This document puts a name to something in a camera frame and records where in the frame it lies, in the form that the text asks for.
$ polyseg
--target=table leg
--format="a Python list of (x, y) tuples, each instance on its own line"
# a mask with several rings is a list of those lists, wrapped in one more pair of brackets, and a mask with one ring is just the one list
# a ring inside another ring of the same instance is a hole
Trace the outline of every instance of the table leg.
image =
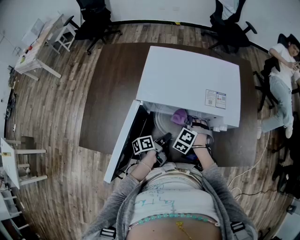
[(23, 229), (23, 228), (25, 228), (25, 227), (28, 227), (28, 226), (29, 226), (29, 224), (26, 224), (26, 225), (24, 225), (24, 226), (22, 226), (22, 227), (18, 227), (18, 229), (21, 230), (21, 229)]
[(48, 45), (49, 45), (49, 47), (52, 48), (52, 50), (54, 50), (56, 53), (60, 54), (60, 52), (57, 49), (55, 49), (55, 47), (51, 43), (48, 43)]
[(46, 149), (24, 149), (24, 150), (19, 150), (15, 149), (16, 154), (33, 154), (33, 153), (46, 153)]
[(22, 144), (21, 141), (15, 141), (15, 140), (5, 140), (8, 144)]
[(41, 180), (44, 180), (44, 179), (47, 179), (47, 178), (48, 178), (47, 175), (43, 175), (43, 176), (40, 176), (40, 177), (33, 177), (33, 178), (28, 179), (28, 180), (21, 181), (20, 185), (22, 186), (22, 185), (25, 185), (25, 184), (41, 181)]
[(58, 41), (60, 43), (60, 45), (62, 45), (68, 52), (70, 51), (70, 49), (68, 49), (68, 47), (62, 42), (62, 41)]
[(12, 213), (10, 213), (10, 216), (11, 216), (12, 218), (15, 218), (15, 217), (19, 216), (20, 214), (22, 214), (21, 211), (20, 211), (20, 212), (12, 212)]
[(28, 163), (26, 164), (18, 164), (18, 168), (22, 168), (22, 167), (29, 167), (30, 165)]
[(39, 64), (42, 66), (43, 69), (47, 70), (49, 73), (53, 74), (54, 76), (61, 78), (61, 75), (58, 72), (54, 71), (51, 67), (49, 67), (48, 65), (46, 65), (40, 60), (37, 61), (39, 62)]
[(3, 199), (4, 200), (11, 200), (11, 199), (14, 199), (14, 198), (17, 198), (16, 196), (12, 196), (12, 197), (4, 197)]
[(30, 74), (30, 73), (24, 73), (24, 74), (27, 75), (28, 77), (30, 77), (30, 78), (38, 81), (38, 77), (36, 77), (36, 76), (34, 76), (34, 75)]

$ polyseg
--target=black strap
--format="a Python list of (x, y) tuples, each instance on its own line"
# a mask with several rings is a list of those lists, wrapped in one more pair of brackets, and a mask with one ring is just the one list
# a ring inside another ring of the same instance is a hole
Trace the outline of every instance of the black strap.
[(193, 122), (193, 123), (192, 123), (192, 126), (202, 127), (202, 128), (204, 128), (204, 129), (206, 129), (206, 130), (210, 130), (210, 128), (209, 128), (207, 125), (202, 124), (202, 123), (200, 123), (200, 122)]

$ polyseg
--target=white table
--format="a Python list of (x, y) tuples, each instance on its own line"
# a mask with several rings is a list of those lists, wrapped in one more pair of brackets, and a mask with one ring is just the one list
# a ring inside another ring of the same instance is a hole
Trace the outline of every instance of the white table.
[[(63, 18), (63, 14), (45, 23), (39, 37), (32, 45), (32, 49), (28, 51), (27, 54), (22, 54), (19, 57), (17, 64), (15, 66), (15, 70), (18, 73), (25, 74), (28, 77), (31, 77), (32, 79), (38, 81), (38, 78), (28, 73), (28, 71), (36, 68), (43, 68), (47, 70), (49, 73), (53, 74), (54, 76), (61, 78), (61, 75), (58, 72), (54, 71), (52, 68), (50, 68), (48, 65), (46, 65), (41, 61), (40, 53), (45, 42), (48, 40), (49, 35), (57, 28), (58, 24), (62, 21), (62, 18)], [(22, 56), (25, 56), (25, 61), (21, 63)]]
[(34, 154), (34, 153), (46, 153), (45, 149), (41, 150), (17, 150), (13, 149), (10, 144), (22, 144), (21, 141), (12, 141), (12, 140), (4, 140), (1, 138), (1, 155), (2, 155), (2, 163), (3, 169), (11, 179), (12, 183), (20, 189), (20, 186), (29, 184), (36, 181), (41, 181), (47, 179), (47, 175), (32, 177), (27, 180), (20, 180), (18, 168), (29, 167), (29, 164), (17, 164), (17, 154)]
[(0, 192), (0, 221), (19, 216), (22, 212), (18, 211), (12, 200), (16, 196), (11, 196), (10, 191)]

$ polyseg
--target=black office chair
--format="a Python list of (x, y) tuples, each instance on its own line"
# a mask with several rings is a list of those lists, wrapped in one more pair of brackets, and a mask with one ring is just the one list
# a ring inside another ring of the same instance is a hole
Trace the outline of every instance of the black office chair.
[(216, 11), (210, 16), (210, 22), (212, 24), (211, 30), (216, 33), (201, 33), (202, 36), (207, 34), (218, 40), (218, 42), (213, 46), (210, 46), (209, 49), (223, 45), (225, 51), (229, 53), (228, 46), (233, 46), (235, 48), (234, 52), (237, 53), (240, 47), (250, 46), (250, 41), (246, 36), (246, 33), (252, 30), (255, 34), (257, 34), (257, 31), (249, 22), (246, 22), (248, 27), (244, 30), (236, 24), (240, 20), (240, 14), (245, 1), (246, 0), (240, 0), (236, 13), (232, 14), (227, 20), (222, 20), (223, 5), (221, 2), (216, 0)]
[(285, 148), (285, 154), (283, 159), (278, 159), (279, 163), (283, 163), (286, 160), (288, 150), (290, 150), (291, 160), (298, 162), (298, 164), (300, 165), (300, 155), (299, 155), (300, 119), (297, 112), (293, 112), (293, 117), (294, 117), (294, 122), (292, 124), (293, 127), (292, 136), (290, 138), (284, 138), (283, 143), (277, 149), (273, 149), (272, 153), (279, 152), (281, 149)]
[[(293, 38), (293, 37), (294, 36), (292, 34), (289, 37), (286, 37), (285, 35), (280, 34), (278, 37), (277, 43), (281, 43), (283, 46), (285, 46), (287, 48), (289, 39)], [(296, 61), (300, 60), (299, 56), (294, 57), (294, 58)], [(269, 109), (272, 109), (275, 106), (274, 103), (278, 104), (278, 101), (276, 100), (276, 98), (273, 96), (273, 94), (270, 91), (269, 74), (273, 67), (276, 67), (278, 72), (280, 72), (279, 61), (277, 58), (271, 57), (270, 59), (267, 59), (264, 63), (265, 63), (265, 65), (263, 66), (263, 70), (261, 71), (262, 76), (259, 75), (258, 72), (256, 72), (256, 71), (253, 72), (253, 75), (256, 75), (258, 81), (260, 82), (260, 86), (255, 86), (255, 88), (262, 92), (262, 99), (261, 99), (260, 107), (259, 107), (258, 111), (262, 110), (266, 97), (268, 97), (269, 102), (270, 102)], [(292, 94), (295, 94), (295, 93), (300, 93), (299, 86), (297, 89), (294, 89), (292, 91)]]
[(73, 25), (77, 31), (75, 40), (86, 40), (90, 39), (92, 43), (87, 49), (88, 55), (91, 54), (90, 50), (95, 43), (101, 39), (104, 44), (104, 36), (119, 33), (123, 33), (120, 30), (112, 31), (111, 25), (111, 12), (105, 7), (104, 0), (76, 0), (79, 4), (80, 11), (85, 22), (79, 27), (75, 22), (72, 21), (74, 16), (67, 19), (64, 26), (67, 24)]

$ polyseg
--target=white cable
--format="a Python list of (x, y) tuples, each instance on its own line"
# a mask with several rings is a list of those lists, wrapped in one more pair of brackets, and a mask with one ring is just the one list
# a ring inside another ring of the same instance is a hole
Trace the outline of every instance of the white cable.
[(237, 199), (237, 200), (239, 200), (240, 196), (242, 196), (242, 190), (240, 188), (238, 188), (238, 187), (234, 187), (233, 189), (230, 190), (230, 192), (232, 192), (234, 189), (238, 189), (240, 191), (239, 198)]
[(252, 168), (246, 170), (245, 172), (243, 172), (243, 173), (240, 174), (240, 175), (235, 176), (235, 177), (231, 180), (231, 182), (229, 183), (228, 187), (230, 187), (230, 185), (231, 185), (231, 183), (233, 182), (233, 180), (235, 180), (237, 177), (239, 177), (239, 176), (245, 174), (246, 172), (249, 172), (250, 170), (252, 170), (253, 168), (255, 168), (257, 164), (260, 163), (261, 159), (263, 158), (263, 154), (264, 154), (264, 152), (265, 152), (266, 149), (267, 149), (269, 137), (270, 137), (270, 132), (269, 132), (269, 135), (268, 135), (268, 140), (267, 140), (266, 146), (265, 146), (264, 150), (262, 151), (262, 155), (261, 155), (261, 158), (259, 159), (259, 161), (258, 161)]
[(229, 185), (228, 185), (228, 187), (230, 187), (230, 185), (232, 184), (232, 182), (233, 182), (233, 180), (235, 180), (237, 177), (239, 177), (239, 176), (241, 176), (241, 175), (243, 175), (243, 174), (245, 174), (246, 172), (249, 172), (250, 170), (252, 170), (253, 168), (255, 168), (256, 167), (256, 165), (258, 165), (259, 163), (260, 163), (260, 161), (262, 160), (262, 158), (263, 158), (263, 154), (264, 154), (264, 152), (266, 151), (266, 149), (267, 149), (267, 146), (268, 146), (268, 142), (269, 142), (269, 137), (270, 137), (270, 132), (269, 132), (269, 135), (268, 135), (268, 139), (267, 139), (267, 143), (266, 143), (266, 146), (265, 146), (265, 148), (264, 148), (264, 150), (262, 151), (262, 155), (261, 155), (261, 158), (259, 159), (259, 161), (252, 167), (252, 168), (250, 168), (250, 169), (248, 169), (248, 170), (246, 170), (245, 172), (243, 172), (242, 174), (240, 174), (240, 175), (237, 175), (237, 176), (235, 176), (232, 180), (231, 180), (231, 182), (229, 183)]

